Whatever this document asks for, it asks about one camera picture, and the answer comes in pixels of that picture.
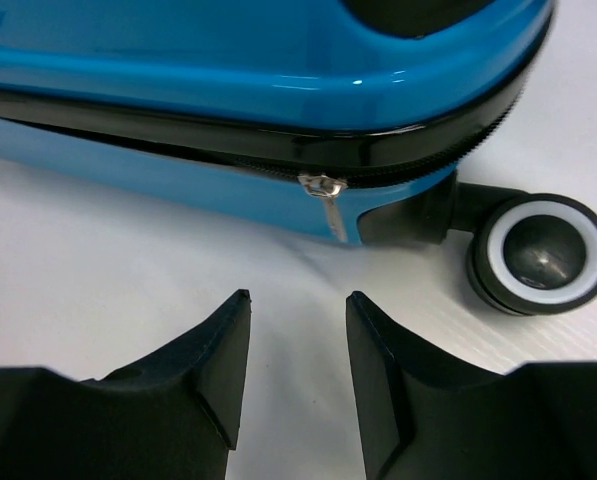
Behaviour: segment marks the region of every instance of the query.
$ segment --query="white surface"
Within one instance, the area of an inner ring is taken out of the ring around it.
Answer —
[[[597,211],[597,0],[561,2],[523,100],[461,178],[560,193]],[[249,288],[242,428],[228,478],[360,480],[344,327],[352,290],[498,372],[597,359],[597,302],[557,318],[499,315],[469,291],[468,240],[347,250],[0,161],[0,365],[100,377]]]

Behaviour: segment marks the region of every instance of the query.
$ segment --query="hard shell suitcase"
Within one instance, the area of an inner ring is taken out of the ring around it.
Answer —
[[[554,11],[0,0],[0,157],[354,245],[472,231],[483,299],[564,312],[597,295],[597,216],[455,175],[512,109]]]

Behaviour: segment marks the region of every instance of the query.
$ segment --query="metal zipper pull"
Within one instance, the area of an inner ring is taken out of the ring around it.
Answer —
[[[308,195],[322,200],[329,228],[338,240],[347,243],[345,223],[340,215],[340,210],[338,210],[338,205],[336,205],[336,199],[345,191],[347,183],[327,175],[299,175],[298,181]]]

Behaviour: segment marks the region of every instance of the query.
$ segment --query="black zipper track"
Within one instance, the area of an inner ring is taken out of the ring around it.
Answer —
[[[17,121],[29,127],[39,128],[54,133],[69,135],[85,140],[105,143],[122,148],[129,148],[145,153],[163,155],[182,160],[202,162],[209,165],[232,166],[252,173],[259,173],[273,178],[298,182],[298,176],[327,175],[328,177],[344,180],[348,188],[378,188],[398,185],[411,182],[434,172],[442,170],[462,157],[468,155],[479,147],[496,129],[502,124],[509,112],[513,109],[522,90],[507,110],[500,115],[488,127],[478,133],[465,137],[433,155],[406,163],[389,165],[385,167],[351,167],[351,168],[323,168],[322,166],[310,166],[298,162],[280,162],[262,158],[247,157],[242,155],[221,154],[204,150],[193,149],[176,145],[167,145],[157,142],[137,140],[133,138],[117,137],[96,132],[85,132],[65,127],[52,125],[35,124],[31,122]]]
[[[514,103],[487,128],[475,135],[465,137],[462,141],[441,152],[429,155],[428,157],[421,158],[414,162],[390,165],[388,167],[322,169],[321,167],[314,168],[299,164],[288,166],[273,165],[270,164],[269,161],[262,159],[252,159],[234,155],[229,156],[229,163],[272,177],[291,179],[294,181],[298,181],[298,175],[308,174],[327,175],[331,178],[344,180],[349,188],[378,188],[398,185],[400,183],[417,180],[442,170],[443,168],[449,167],[478,148],[502,124],[515,106],[518,97]]]

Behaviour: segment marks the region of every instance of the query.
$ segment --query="white wheel ring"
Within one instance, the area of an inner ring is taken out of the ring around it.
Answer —
[[[505,239],[521,220],[536,215],[549,215],[571,224],[585,242],[587,258],[582,272],[573,282],[553,290],[529,287],[513,276],[504,257]],[[589,293],[597,285],[597,226],[582,212],[564,203],[537,200],[523,203],[505,212],[489,233],[487,258],[498,281],[512,294],[528,302],[543,305],[565,304]]]

